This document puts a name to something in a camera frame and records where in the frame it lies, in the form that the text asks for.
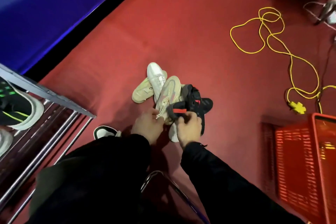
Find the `red basket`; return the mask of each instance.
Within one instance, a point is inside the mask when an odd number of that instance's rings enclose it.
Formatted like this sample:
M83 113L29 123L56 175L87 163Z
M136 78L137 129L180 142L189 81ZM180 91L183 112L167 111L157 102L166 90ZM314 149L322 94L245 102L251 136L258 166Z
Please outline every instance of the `red basket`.
M313 224L336 223L336 117L275 131L279 197Z

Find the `left hand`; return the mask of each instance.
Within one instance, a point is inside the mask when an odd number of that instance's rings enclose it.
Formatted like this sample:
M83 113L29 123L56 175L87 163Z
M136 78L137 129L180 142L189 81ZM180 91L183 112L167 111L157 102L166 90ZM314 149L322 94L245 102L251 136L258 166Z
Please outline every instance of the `left hand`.
M163 117L156 119L157 114L159 114L159 110L154 108L142 113L135 121L131 134L142 135L150 145L154 144L163 131L164 123Z

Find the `black sleeve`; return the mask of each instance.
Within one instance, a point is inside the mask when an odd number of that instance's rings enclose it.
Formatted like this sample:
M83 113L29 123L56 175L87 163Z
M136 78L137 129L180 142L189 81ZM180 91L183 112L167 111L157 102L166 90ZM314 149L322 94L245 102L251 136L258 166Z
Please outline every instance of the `black sleeve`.
M185 147L181 166L195 186L211 224L304 223L200 143L191 142Z
M145 137L130 135L104 137L71 152L67 158L85 160L28 223L135 223L150 150Z

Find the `blue wall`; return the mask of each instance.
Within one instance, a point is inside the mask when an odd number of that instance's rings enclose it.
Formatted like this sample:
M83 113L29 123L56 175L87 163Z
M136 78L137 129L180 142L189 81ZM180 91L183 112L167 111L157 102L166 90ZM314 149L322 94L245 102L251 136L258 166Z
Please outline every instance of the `blue wall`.
M0 0L0 63L25 73L104 0Z

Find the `hand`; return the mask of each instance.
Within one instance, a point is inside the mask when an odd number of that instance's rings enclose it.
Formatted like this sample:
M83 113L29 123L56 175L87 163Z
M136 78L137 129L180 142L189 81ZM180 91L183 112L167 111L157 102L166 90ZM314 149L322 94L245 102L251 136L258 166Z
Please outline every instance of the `hand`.
M163 131L165 121L163 117L156 119L157 114L159 114L159 110L154 108L143 112L135 121L131 134L142 135L149 141L150 145L154 144Z
M182 117L179 117L177 122L177 138L182 149L190 142L198 142L201 137L202 119L197 117L195 112L185 113L189 119L187 124Z

